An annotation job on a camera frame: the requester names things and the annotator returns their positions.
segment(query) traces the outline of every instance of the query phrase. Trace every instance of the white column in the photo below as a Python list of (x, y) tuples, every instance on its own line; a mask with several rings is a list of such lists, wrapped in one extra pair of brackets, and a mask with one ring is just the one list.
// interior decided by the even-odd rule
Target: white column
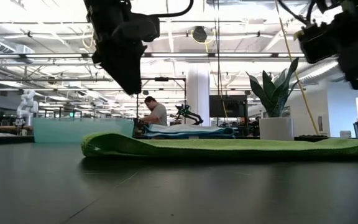
[[(201, 116), (204, 123), (210, 126), (209, 118), (209, 65), (207, 63), (191, 63), (186, 80), (187, 103), (190, 111)], [(186, 119), (186, 124), (193, 124), (192, 119)]]

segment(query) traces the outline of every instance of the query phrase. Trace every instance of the gray t-shirt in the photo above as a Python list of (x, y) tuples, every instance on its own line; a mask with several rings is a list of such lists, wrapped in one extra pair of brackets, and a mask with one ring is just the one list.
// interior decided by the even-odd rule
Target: gray t-shirt
[(159, 103), (152, 111), (152, 115), (158, 117), (158, 125), (168, 125), (167, 124), (167, 109), (164, 105)]

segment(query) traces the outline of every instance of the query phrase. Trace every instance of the green towel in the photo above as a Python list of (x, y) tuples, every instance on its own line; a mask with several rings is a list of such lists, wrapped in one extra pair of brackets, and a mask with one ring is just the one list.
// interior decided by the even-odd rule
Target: green towel
[(358, 139), (320, 142), (247, 139), (136, 140), (115, 133), (86, 136), (81, 145), (86, 157), (245, 158), (358, 156)]

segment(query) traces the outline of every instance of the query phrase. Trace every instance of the dark table surface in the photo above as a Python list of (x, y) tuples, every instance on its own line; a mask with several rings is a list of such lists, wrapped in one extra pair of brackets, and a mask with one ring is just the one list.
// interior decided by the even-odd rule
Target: dark table surface
[(0, 146), (0, 223), (358, 223), (358, 160), (85, 159)]

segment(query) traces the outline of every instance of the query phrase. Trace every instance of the snake plant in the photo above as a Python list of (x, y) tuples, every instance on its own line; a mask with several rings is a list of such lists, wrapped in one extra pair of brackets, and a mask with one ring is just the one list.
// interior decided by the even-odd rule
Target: snake plant
[(287, 75), (287, 69), (284, 69), (284, 71), (280, 74), (280, 76), (278, 76), (276, 80), (274, 80), (274, 82), (270, 79), (267, 73), (263, 71), (262, 86), (260, 86), (256, 77), (253, 77), (247, 73), (249, 76), (251, 89), (254, 94), (260, 98), (260, 102), (265, 107), (269, 118), (281, 117), (285, 103), (298, 83), (294, 83), (290, 88), (290, 79), (298, 67), (298, 61), (299, 58), (296, 58), (294, 61), (292, 61)]

